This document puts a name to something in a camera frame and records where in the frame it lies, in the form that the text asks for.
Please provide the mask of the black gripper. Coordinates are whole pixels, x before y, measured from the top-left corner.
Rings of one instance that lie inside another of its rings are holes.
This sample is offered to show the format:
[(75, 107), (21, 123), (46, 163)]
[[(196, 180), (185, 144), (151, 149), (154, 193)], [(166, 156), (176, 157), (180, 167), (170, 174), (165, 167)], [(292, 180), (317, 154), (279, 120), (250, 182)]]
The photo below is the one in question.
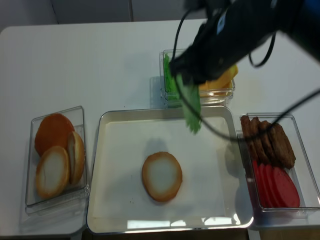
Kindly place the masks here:
[(217, 33), (218, 25), (203, 23), (193, 43), (179, 56), (173, 57), (171, 74), (181, 74), (185, 85), (201, 85), (215, 81), (248, 54), (243, 29), (233, 24)]

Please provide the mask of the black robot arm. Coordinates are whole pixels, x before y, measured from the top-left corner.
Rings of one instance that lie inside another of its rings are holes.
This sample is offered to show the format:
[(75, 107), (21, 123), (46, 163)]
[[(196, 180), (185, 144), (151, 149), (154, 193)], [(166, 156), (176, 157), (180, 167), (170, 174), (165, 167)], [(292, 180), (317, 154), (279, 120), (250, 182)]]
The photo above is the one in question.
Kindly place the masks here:
[(320, 59), (318, 0), (236, 0), (224, 8), (209, 0), (207, 8), (193, 43), (169, 64), (186, 85), (218, 79), (278, 31)]

